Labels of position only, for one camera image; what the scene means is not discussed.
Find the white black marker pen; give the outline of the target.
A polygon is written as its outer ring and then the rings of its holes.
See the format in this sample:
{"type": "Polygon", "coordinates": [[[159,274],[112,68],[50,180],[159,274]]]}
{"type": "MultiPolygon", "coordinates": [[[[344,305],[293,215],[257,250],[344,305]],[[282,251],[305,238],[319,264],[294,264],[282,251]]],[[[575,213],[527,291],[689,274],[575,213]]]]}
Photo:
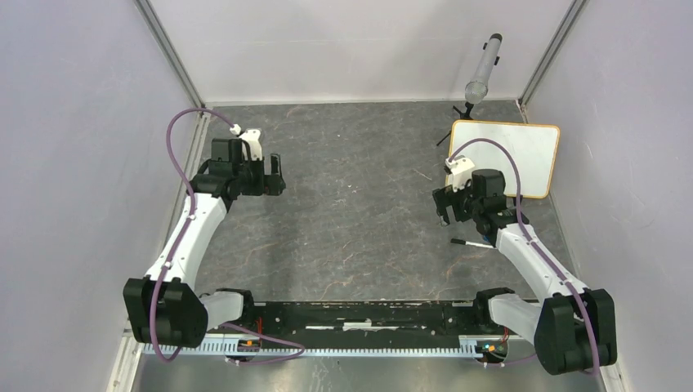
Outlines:
{"type": "Polygon", "coordinates": [[[495,249],[495,246],[487,244],[487,243],[478,243],[478,242],[471,242],[467,240],[463,240],[460,238],[451,238],[450,243],[452,244],[457,244],[457,245],[463,245],[463,246],[470,246],[470,247],[479,247],[479,248],[485,248],[485,249],[495,249]]]}

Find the yellow framed whiteboard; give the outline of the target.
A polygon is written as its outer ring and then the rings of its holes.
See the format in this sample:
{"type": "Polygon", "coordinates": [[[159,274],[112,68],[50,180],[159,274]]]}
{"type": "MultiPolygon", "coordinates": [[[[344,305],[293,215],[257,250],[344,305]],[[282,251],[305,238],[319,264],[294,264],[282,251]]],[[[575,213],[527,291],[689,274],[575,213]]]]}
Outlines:
{"type": "MultiPolygon", "coordinates": [[[[542,199],[548,196],[561,131],[553,125],[534,125],[517,122],[487,122],[458,120],[451,127],[449,154],[470,140],[489,139],[509,152],[521,180],[523,198],[542,199]]],[[[463,149],[462,156],[470,158],[476,169],[496,169],[506,181],[505,194],[516,195],[516,177],[511,161],[498,147],[476,142],[463,149]]]]}

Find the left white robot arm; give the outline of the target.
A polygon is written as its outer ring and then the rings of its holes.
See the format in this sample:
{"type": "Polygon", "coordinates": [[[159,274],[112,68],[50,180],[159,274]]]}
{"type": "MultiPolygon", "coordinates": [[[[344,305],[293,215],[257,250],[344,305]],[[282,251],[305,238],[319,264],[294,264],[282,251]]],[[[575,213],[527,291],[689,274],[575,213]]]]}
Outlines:
{"type": "Polygon", "coordinates": [[[127,317],[138,342],[195,348],[224,323],[241,333],[255,326],[250,291],[222,288],[200,297],[195,280],[233,202],[241,196],[279,196],[285,188],[280,154],[264,156],[256,140],[212,141],[211,157],[190,181],[181,217],[161,254],[144,277],[124,285],[127,317]]]}

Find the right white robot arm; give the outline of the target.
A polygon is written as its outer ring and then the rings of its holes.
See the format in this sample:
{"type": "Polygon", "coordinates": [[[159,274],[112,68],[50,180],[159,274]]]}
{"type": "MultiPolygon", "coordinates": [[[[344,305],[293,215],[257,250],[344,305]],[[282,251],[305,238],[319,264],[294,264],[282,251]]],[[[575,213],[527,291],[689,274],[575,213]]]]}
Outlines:
{"type": "Polygon", "coordinates": [[[446,225],[472,221],[476,230],[520,272],[537,298],[531,304],[506,288],[478,292],[472,311],[483,333],[503,326],[531,343],[546,372],[591,371],[618,358],[615,303],[591,289],[543,245],[519,205],[509,206],[506,181],[494,169],[471,171],[461,187],[433,191],[436,213],[446,225]]]}

